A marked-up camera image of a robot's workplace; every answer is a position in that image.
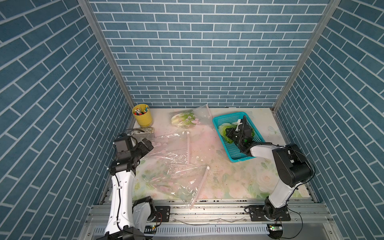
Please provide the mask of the chinese cabbage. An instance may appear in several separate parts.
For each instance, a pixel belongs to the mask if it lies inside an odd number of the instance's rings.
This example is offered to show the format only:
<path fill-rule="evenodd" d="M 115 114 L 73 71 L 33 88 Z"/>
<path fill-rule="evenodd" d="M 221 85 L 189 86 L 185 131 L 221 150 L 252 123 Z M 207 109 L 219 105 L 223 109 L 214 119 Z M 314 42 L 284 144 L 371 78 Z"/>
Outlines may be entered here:
<path fill-rule="evenodd" d="M 218 128 L 219 134 L 223 137 L 225 142 L 228 144 L 239 145 L 239 142 L 242 138 L 242 130 L 236 132 L 236 124 L 233 123 L 223 123 Z"/>
<path fill-rule="evenodd" d="M 181 112 L 171 118 L 171 124 L 179 128 L 189 128 L 200 124 L 193 112 Z"/>
<path fill-rule="evenodd" d="M 252 128 L 252 138 L 253 141 L 258 142 L 258 143 L 264 143 L 265 140 L 262 137 L 262 135 L 259 133 L 259 131 L 256 128 Z"/>

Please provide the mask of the zip-top bag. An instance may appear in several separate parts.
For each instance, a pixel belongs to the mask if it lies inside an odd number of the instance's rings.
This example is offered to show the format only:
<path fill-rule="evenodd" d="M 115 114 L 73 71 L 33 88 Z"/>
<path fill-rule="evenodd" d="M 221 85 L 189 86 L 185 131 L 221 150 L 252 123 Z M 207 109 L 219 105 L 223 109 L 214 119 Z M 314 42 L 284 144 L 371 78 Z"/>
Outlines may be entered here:
<path fill-rule="evenodd" d="M 178 111 L 170 114 L 172 126 L 182 129 L 189 129 L 196 126 L 208 126 L 213 129 L 213 117 L 208 104 L 203 106 Z"/>
<path fill-rule="evenodd" d="M 149 138 L 153 149 L 145 156 L 146 160 L 158 160 L 167 164 L 188 164 L 190 162 L 190 132 L 183 131 Z"/>
<path fill-rule="evenodd" d="M 206 182 L 210 167 L 194 164 L 170 164 L 145 170 L 142 178 L 152 190 L 173 196 L 191 209 Z"/>

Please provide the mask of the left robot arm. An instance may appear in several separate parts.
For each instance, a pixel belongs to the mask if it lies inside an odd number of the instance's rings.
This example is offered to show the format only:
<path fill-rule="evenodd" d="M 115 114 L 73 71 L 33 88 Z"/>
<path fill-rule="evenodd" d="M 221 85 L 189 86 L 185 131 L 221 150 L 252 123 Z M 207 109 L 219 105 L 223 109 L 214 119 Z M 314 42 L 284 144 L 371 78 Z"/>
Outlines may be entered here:
<path fill-rule="evenodd" d="M 140 160 L 153 150 L 151 141 L 138 141 L 121 133 L 114 140 L 115 158 L 109 166 L 112 180 L 110 216 L 101 240 L 150 240 L 144 231 L 147 221 L 155 217 L 152 197 L 133 201 L 136 170 Z"/>

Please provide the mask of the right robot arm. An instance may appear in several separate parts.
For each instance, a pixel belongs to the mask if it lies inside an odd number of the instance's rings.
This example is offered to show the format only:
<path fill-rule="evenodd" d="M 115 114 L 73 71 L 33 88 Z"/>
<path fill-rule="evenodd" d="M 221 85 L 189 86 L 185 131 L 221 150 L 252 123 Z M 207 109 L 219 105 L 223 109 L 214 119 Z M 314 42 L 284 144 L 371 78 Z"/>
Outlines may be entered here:
<path fill-rule="evenodd" d="M 315 170 L 296 144 L 280 146 L 256 142 L 253 140 L 254 131 L 244 116 L 237 121 L 235 127 L 225 129 L 224 136 L 229 138 L 241 153 L 249 157 L 275 161 L 280 179 L 273 192 L 265 199 L 263 211 L 267 219 L 276 220 L 287 211 L 287 203 L 294 191 L 310 181 L 315 175 Z"/>

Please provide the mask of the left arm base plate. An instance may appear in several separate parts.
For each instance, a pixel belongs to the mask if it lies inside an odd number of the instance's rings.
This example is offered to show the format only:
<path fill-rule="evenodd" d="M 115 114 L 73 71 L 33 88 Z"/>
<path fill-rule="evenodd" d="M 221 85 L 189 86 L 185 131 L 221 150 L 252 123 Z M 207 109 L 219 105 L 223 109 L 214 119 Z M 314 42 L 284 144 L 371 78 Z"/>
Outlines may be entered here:
<path fill-rule="evenodd" d="M 156 213 L 155 213 L 155 223 L 160 223 L 160 222 L 169 222 L 170 220 L 170 211 L 171 207 L 170 206 L 156 206 Z"/>

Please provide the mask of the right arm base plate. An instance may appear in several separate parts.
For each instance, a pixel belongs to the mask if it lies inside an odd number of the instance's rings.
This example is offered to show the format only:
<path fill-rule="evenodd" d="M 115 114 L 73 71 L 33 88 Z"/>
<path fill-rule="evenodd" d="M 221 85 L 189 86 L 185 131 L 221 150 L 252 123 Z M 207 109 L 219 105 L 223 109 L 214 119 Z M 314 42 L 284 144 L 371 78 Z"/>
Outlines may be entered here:
<path fill-rule="evenodd" d="M 287 207 L 274 208 L 269 205 L 253 205 L 245 209 L 252 222 L 288 222 L 291 220 Z"/>

